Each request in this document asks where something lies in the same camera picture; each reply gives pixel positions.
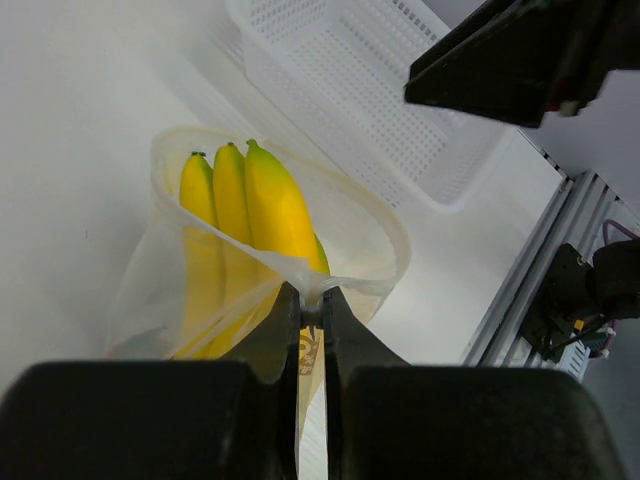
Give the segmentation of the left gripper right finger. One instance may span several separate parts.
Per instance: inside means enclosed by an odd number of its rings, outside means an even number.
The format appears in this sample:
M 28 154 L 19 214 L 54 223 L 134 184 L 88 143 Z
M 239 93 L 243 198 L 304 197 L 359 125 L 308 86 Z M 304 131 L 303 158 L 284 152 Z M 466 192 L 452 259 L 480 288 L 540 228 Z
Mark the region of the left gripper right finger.
M 619 479 L 590 394 L 556 370 L 414 366 L 333 288 L 322 305 L 332 479 Z

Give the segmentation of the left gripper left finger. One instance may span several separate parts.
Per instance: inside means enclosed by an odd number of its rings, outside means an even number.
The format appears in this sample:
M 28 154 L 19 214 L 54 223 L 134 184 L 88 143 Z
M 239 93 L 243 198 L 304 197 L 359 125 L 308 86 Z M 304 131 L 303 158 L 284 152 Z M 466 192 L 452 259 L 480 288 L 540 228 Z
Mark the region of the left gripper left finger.
M 298 292 L 218 360 L 66 361 L 1 402 L 5 479 L 294 479 Z

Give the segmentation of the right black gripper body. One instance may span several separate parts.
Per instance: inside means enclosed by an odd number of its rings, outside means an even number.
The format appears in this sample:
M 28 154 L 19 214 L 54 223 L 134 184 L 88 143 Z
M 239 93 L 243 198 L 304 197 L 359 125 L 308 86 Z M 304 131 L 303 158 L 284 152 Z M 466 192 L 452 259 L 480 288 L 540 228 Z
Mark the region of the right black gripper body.
M 587 17 L 571 29 L 573 45 L 563 54 L 546 110 L 575 117 L 603 90 L 613 71 L 639 69 L 639 3 L 581 1 Z

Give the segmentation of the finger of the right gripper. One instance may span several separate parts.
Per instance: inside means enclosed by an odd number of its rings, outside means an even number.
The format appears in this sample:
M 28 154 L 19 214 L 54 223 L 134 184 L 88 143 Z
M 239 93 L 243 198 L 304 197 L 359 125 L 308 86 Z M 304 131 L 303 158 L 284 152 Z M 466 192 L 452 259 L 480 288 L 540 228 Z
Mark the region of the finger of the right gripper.
M 410 66 L 409 104 L 537 127 L 566 85 L 573 1 L 486 1 Z

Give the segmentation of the yellow banana bunch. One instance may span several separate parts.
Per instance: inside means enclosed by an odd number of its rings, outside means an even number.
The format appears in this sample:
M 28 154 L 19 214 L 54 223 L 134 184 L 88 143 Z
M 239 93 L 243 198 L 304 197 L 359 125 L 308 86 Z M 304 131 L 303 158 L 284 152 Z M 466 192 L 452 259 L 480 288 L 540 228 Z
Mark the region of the yellow banana bunch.
M 275 277 L 239 244 L 305 259 L 322 274 L 330 271 L 297 183 L 256 140 L 247 145 L 247 152 L 241 152 L 229 142 L 212 162 L 194 152 L 181 172 L 181 207 L 227 237 L 193 227 L 183 230 L 186 299 L 177 359 L 222 356 L 271 310 L 276 291 L 257 307 L 233 313 L 250 291 Z

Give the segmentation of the clear zip top bag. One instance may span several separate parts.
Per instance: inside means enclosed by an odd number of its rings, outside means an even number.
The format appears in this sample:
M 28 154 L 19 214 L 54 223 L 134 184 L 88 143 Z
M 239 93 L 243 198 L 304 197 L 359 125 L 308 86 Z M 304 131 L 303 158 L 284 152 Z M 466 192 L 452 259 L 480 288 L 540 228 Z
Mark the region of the clear zip top bag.
M 180 177 L 188 157 L 203 152 L 209 162 L 216 151 L 232 142 L 241 152 L 248 138 L 203 127 L 174 127 L 158 134 L 151 146 L 152 210 L 146 231 L 127 267 L 110 318 L 109 350 L 146 330 L 163 327 L 165 353 L 156 358 L 118 361 L 199 361 L 177 359 L 182 348 L 181 326 L 186 299 L 186 264 L 183 230 L 193 227 L 225 239 L 218 229 L 181 207 Z M 284 284 L 299 294 L 301 320 L 298 329 L 297 444 L 308 399 L 319 383 L 326 386 L 325 335 L 322 305 L 326 292 L 339 288 L 354 315 L 366 326 L 405 273 L 408 243 L 397 220 L 371 194 L 346 177 L 318 166 L 270 143 L 257 143 L 273 154 L 289 171 L 304 197 L 313 231 L 322 245 L 329 273 L 311 269 L 307 260 L 256 250 L 238 249 L 268 268 L 268 280 L 243 297 L 234 310 L 257 307 Z

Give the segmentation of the red fruit bunch with leaves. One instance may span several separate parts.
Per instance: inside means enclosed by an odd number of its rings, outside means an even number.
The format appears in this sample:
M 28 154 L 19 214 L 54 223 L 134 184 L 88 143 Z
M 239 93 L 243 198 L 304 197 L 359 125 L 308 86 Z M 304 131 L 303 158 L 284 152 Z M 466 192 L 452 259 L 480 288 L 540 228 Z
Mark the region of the red fruit bunch with leaves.
M 108 359 L 149 359 L 162 356 L 167 342 L 161 339 L 163 327 L 152 328 L 138 333 L 115 345 L 106 354 Z

